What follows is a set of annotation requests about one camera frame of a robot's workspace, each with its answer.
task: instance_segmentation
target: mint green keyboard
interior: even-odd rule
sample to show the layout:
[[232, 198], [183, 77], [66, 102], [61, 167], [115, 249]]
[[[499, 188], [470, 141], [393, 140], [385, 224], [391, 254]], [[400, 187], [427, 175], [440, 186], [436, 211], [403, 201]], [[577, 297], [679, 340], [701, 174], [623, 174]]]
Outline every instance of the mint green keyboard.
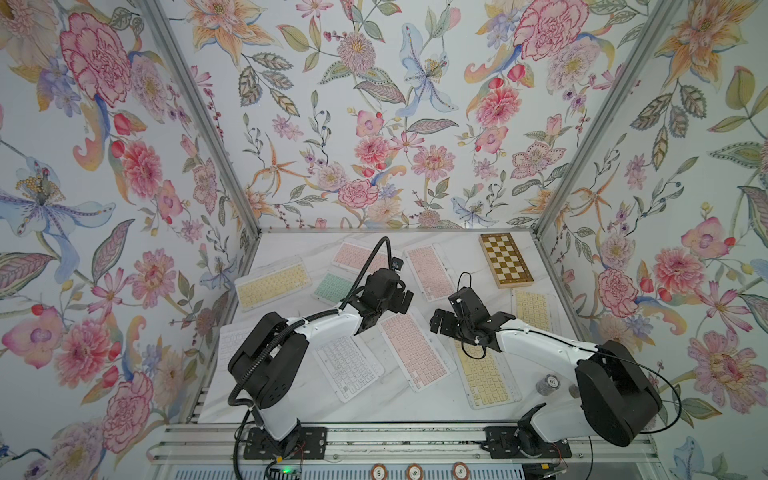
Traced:
[[352, 280], [328, 272], [323, 277], [323, 280], [320, 281], [320, 285], [317, 286], [312, 296], [321, 302], [336, 305], [344, 300], [346, 294], [349, 293], [349, 289], [352, 288], [352, 284]]

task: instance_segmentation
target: floral wallpaper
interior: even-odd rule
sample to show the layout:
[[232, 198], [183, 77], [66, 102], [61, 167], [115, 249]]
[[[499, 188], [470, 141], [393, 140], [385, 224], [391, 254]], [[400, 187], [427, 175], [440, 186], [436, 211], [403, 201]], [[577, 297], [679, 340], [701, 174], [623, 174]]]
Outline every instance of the floral wallpaper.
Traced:
[[767, 15], [687, 0], [545, 234], [577, 327], [656, 370], [648, 429], [677, 416], [657, 375], [678, 391], [654, 437], [680, 480], [768, 475]]
[[530, 227], [651, 0], [163, 7], [261, 225]]
[[0, 477], [140, 478], [250, 234], [131, 0], [0, 0], [0, 64]]

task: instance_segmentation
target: chessboard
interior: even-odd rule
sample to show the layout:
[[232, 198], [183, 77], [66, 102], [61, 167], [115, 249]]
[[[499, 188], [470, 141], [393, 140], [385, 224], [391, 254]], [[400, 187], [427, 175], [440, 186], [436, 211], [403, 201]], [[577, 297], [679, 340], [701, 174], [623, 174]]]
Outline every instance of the chessboard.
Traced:
[[487, 233], [480, 245], [498, 288], [533, 285], [533, 276], [509, 233]]

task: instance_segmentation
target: pink keyboard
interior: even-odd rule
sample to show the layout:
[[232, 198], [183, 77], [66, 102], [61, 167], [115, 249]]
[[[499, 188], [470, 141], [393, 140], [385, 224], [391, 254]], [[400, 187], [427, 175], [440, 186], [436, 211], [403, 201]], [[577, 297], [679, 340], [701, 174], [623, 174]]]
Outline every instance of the pink keyboard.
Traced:
[[[379, 268], [389, 268], [386, 262], [387, 257], [386, 250], [384, 250], [385, 248], [386, 246], [382, 246], [382, 248], [379, 249], [376, 257], [368, 267], [367, 273], [373, 273]], [[362, 269], [362, 266], [366, 264], [368, 255], [370, 255], [372, 251], [373, 248], [361, 247], [354, 243], [343, 242], [339, 251], [336, 252], [336, 255], [331, 261], [331, 264], [358, 273]]]
[[428, 302], [448, 298], [456, 291], [433, 245], [407, 250], [406, 255]]
[[380, 320], [379, 329], [398, 356], [398, 364], [416, 392], [445, 378], [451, 372], [435, 347], [427, 342], [410, 313], [398, 313], [386, 320]]

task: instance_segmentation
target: yellow keyboard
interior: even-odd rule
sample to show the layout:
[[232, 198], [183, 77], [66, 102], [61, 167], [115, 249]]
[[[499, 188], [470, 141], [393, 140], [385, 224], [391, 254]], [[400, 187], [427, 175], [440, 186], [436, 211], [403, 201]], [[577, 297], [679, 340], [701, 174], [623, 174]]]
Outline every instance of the yellow keyboard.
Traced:
[[[473, 409], [483, 409], [521, 400], [522, 397], [511, 375], [509, 365], [503, 357], [496, 358], [501, 354], [488, 350], [484, 359], [471, 359], [462, 351], [461, 342], [454, 340], [454, 344], [457, 360], [462, 366], [462, 383], [464, 383], [469, 406]], [[477, 358], [482, 356], [480, 346], [465, 343], [464, 348], [471, 356]]]
[[520, 320], [538, 329], [548, 332], [552, 331], [552, 321], [546, 295], [519, 290], [515, 292], [515, 302], [517, 303], [517, 313], [515, 315]]
[[272, 273], [255, 273], [235, 281], [237, 298], [243, 311], [277, 300], [312, 285], [312, 279], [303, 263], [295, 263]]

